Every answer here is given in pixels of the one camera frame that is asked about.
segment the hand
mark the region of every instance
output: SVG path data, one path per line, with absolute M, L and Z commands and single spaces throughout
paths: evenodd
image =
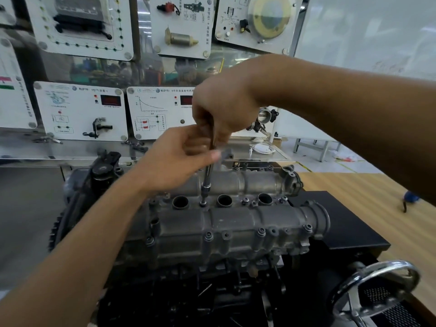
M 250 91 L 256 59 L 246 60 L 206 79 L 193 92 L 192 116 L 202 128 L 214 128 L 215 145 L 227 143 L 233 132 L 250 126 L 262 105 Z
M 221 158 L 209 151 L 210 138 L 197 125 L 167 129 L 127 173 L 141 191 L 165 192 L 185 183 L 190 176 Z

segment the digital display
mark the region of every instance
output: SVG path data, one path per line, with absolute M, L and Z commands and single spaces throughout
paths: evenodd
M 102 105 L 116 105 L 121 106 L 121 97 L 114 95 L 100 95 Z
M 192 105 L 192 95 L 180 95 L 181 105 Z

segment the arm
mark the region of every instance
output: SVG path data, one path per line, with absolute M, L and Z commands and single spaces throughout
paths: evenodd
M 436 204 L 436 84 L 351 71 L 283 55 L 244 61 L 194 91 L 193 116 L 215 137 L 274 105 L 310 121 L 404 187 Z
M 150 192 L 177 187 L 195 171 L 219 159 L 217 151 L 204 152 L 209 142 L 199 137 L 196 126 L 167 130 L 30 277 L 0 302 L 0 324 L 86 326 L 140 205 Z M 187 156 L 186 152 L 200 154 Z

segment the metal grille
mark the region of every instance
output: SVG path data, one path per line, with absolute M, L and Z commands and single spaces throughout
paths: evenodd
M 372 302 L 383 302 L 391 296 L 390 292 L 383 287 L 365 289 L 364 293 Z M 393 327 L 421 327 L 421 324 L 404 308 L 397 304 L 382 313 Z

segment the yellow disc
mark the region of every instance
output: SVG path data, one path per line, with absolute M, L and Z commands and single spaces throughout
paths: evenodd
M 254 29 L 266 39 L 280 35 L 291 17 L 289 0 L 251 0 L 249 8 Z

